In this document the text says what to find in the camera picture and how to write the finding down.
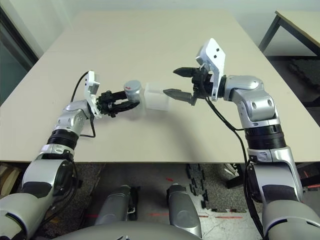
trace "white tabletop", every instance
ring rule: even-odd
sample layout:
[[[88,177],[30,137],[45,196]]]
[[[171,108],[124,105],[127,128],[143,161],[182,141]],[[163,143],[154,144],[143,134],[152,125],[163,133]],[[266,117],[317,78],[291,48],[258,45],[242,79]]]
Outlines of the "white tabletop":
[[[37,156],[87,70],[100,76],[98,94],[121,91],[134,79],[144,86],[160,82],[191,92],[190,79],[172,71],[197,67],[195,56],[211,37],[226,53],[227,75],[253,75],[264,81],[295,160],[319,160],[320,128],[236,20],[221,10],[79,14],[1,106],[0,160],[29,162]],[[83,99],[83,85],[76,99]],[[243,162],[238,139],[203,100],[195,106],[171,103],[170,111],[148,111],[139,120],[131,120],[130,112],[96,120],[96,138],[80,137],[75,161]],[[222,99],[215,104],[235,127],[241,127],[235,104]],[[91,133],[89,123],[83,133]]]
[[[320,11],[278,10],[275,13],[320,48]]]

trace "black cable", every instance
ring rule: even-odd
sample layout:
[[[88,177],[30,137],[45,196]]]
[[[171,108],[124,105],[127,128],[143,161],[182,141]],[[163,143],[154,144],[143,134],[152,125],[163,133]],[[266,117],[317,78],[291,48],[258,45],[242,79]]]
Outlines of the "black cable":
[[[242,141],[239,134],[236,132],[236,131],[241,131],[244,129],[243,128],[238,129],[238,128],[235,128],[234,126],[232,126],[232,124],[225,119],[225,117],[218,111],[218,109],[215,107],[215,105],[210,101],[210,99],[208,97],[205,98],[205,101],[208,103],[208,105],[213,110],[213,112],[217,115],[217,117],[236,135],[236,137],[240,141],[241,149],[242,149],[242,153],[243,153],[244,164],[245,164],[245,169],[244,169],[244,173],[243,173],[244,198],[245,198],[250,216],[254,222],[254,225],[256,226],[261,237],[264,238],[264,228],[261,224],[259,215],[256,210],[256,206],[254,204],[254,201],[250,196],[250,190],[249,190],[249,187],[247,184],[248,183],[248,167],[249,167],[249,164],[251,161],[250,161],[250,159],[247,160],[247,154],[246,154],[244,142]]]
[[[78,82],[76,83],[75,88],[74,88],[73,93],[72,93],[72,97],[71,97],[70,103],[72,103],[74,101],[78,86],[79,86],[81,80],[88,74],[88,72],[89,71],[86,71],[84,74],[82,74],[82,76],[79,78]],[[80,135],[81,137],[87,137],[87,138],[95,138],[96,137],[94,119],[95,119],[95,116],[93,115],[92,112],[90,112],[90,125],[91,125],[91,129],[92,129],[93,135],[81,134]]]
[[[74,101],[74,98],[75,98],[75,95],[76,95],[76,92],[77,92],[77,89],[78,89],[78,86],[81,82],[81,80],[85,77],[85,75],[88,74],[89,71],[86,71],[84,74],[82,74],[82,76],[79,78],[78,82],[76,83],[75,85],[75,88],[73,90],[73,94],[72,94],[72,97],[71,97],[71,100],[70,100],[70,103],[72,103]]]
[[[54,212],[52,215],[50,215],[49,217],[47,217],[45,220],[42,221],[42,223],[40,224],[40,227],[42,227],[43,225],[49,223],[52,219],[54,219],[56,216],[58,216],[70,203],[71,201],[74,199],[76,193],[77,193],[77,189],[78,189],[78,185],[79,185],[79,177],[78,177],[78,171],[77,171],[77,167],[74,161],[72,161],[72,165],[73,165],[73,170],[74,170],[74,177],[75,177],[75,186],[74,186],[74,190],[72,192],[72,195],[70,196],[70,198],[63,204],[63,206],[57,210],[56,212]]]
[[[230,122],[228,122],[225,117],[218,111],[216,106],[210,101],[209,97],[205,98],[205,101],[208,103],[213,112],[218,116],[218,118],[231,130],[231,131],[243,131],[243,128],[235,128]]]
[[[86,135],[86,134],[81,134],[81,137],[87,137],[87,138],[95,138],[96,137],[96,130],[95,130],[95,125],[94,125],[94,120],[95,120],[95,116],[93,115],[93,113],[90,113],[90,125],[91,125],[91,129],[92,129],[92,133],[93,135]]]

